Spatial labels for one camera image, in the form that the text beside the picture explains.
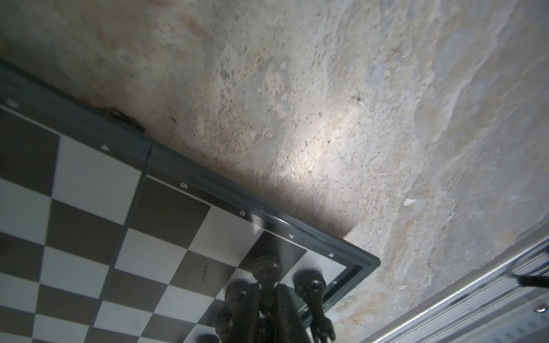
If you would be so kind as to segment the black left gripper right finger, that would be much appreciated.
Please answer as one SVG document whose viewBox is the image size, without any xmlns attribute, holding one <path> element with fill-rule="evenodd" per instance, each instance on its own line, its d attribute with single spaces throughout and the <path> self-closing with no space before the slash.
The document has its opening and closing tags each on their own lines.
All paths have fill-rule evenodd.
<svg viewBox="0 0 549 343">
<path fill-rule="evenodd" d="M 310 343 L 303 321 L 301 320 L 290 296 L 289 288 L 278 284 L 275 288 L 277 310 L 275 324 L 277 341 L 282 343 Z"/>
</svg>

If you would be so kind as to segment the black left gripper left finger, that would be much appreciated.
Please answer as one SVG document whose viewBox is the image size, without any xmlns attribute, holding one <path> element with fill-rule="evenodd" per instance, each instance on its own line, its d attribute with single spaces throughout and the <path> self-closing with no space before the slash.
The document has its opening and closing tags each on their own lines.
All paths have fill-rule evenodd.
<svg viewBox="0 0 549 343">
<path fill-rule="evenodd" d="M 260 286 L 250 284 L 232 326 L 227 342 L 256 342 L 260 324 Z"/>
</svg>

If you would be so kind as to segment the black pawn on board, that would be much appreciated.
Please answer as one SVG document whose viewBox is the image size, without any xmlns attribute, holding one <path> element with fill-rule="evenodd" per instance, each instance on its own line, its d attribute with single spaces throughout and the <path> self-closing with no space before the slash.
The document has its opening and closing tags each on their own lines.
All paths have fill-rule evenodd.
<svg viewBox="0 0 549 343">
<path fill-rule="evenodd" d="M 240 305 L 244 301 L 249 286 L 250 283 L 245 280 L 235 280 L 225 290 L 224 301 L 228 304 L 234 317 L 237 315 Z"/>
</svg>

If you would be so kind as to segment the aluminium rail frame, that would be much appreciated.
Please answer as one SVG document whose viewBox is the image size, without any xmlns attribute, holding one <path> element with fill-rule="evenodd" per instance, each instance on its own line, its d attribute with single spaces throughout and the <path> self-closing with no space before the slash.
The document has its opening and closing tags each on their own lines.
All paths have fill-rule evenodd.
<svg viewBox="0 0 549 343">
<path fill-rule="evenodd" d="M 548 227 L 366 340 L 547 342 Z"/>
</svg>

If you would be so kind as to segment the black white chessboard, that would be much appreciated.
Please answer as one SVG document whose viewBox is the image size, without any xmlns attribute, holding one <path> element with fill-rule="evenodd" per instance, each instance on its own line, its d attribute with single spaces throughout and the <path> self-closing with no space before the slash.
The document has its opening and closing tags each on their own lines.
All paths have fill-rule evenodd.
<svg viewBox="0 0 549 343">
<path fill-rule="evenodd" d="M 326 314 L 380 266 L 1 63 L 1 341 L 227 342 L 225 290 L 270 254 L 310 342 L 294 276 L 321 272 Z"/>
</svg>

